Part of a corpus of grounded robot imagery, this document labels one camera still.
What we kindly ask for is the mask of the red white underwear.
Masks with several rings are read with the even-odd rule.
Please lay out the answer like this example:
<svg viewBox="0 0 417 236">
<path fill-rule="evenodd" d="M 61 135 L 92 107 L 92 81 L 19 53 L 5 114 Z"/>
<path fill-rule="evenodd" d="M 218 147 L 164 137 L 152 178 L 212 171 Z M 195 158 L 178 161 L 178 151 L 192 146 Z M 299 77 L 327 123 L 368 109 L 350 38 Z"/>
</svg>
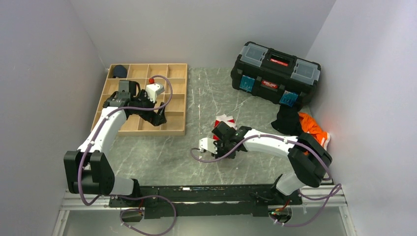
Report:
<svg viewBox="0 0 417 236">
<path fill-rule="evenodd" d="M 227 140 L 236 132 L 236 128 L 237 125 L 233 116 L 227 116 L 226 114 L 216 116 L 212 130 L 213 139 L 215 141 Z"/>
</svg>

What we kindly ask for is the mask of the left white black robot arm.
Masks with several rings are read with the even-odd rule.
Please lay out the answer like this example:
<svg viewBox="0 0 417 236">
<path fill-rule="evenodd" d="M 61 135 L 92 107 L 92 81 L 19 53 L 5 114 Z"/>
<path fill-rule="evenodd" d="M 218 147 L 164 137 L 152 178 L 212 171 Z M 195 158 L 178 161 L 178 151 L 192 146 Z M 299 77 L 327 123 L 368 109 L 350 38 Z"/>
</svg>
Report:
<svg viewBox="0 0 417 236">
<path fill-rule="evenodd" d="M 122 195 L 130 207 L 141 200 L 139 184 L 135 179 L 116 177 L 107 160 L 107 154 L 121 127 L 132 115 L 138 115 L 153 126 L 166 123 L 166 102 L 157 102 L 163 94 L 163 84 L 153 78 L 144 88 L 133 80 L 120 80 L 118 90 L 103 103 L 98 122 L 87 139 L 63 158 L 70 193 L 95 195 Z"/>
</svg>

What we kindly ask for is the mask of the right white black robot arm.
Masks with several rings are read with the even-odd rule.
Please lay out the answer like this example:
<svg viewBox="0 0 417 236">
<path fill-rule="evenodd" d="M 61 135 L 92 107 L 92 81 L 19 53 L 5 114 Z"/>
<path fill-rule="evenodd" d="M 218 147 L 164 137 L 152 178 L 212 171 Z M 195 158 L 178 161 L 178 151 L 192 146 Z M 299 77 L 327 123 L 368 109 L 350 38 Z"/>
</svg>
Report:
<svg viewBox="0 0 417 236">
<path fill-rule="evenodd" d="M 292 169 L 280 175 L 271 190 L 271 198 L 277 204 L 285 203 L 293 192 L 304 186 L 319 187 L 332 163 L 331 155 L 309 133 L 280 136 L 248 126 L 235 129 L 223 121 L 212 133 L 217 139 L 201 139 L 199 147 L 216 159 L 223 156 L 234 158 L 238 151 L 255 151 L 288 158 Z"/>
</svg>

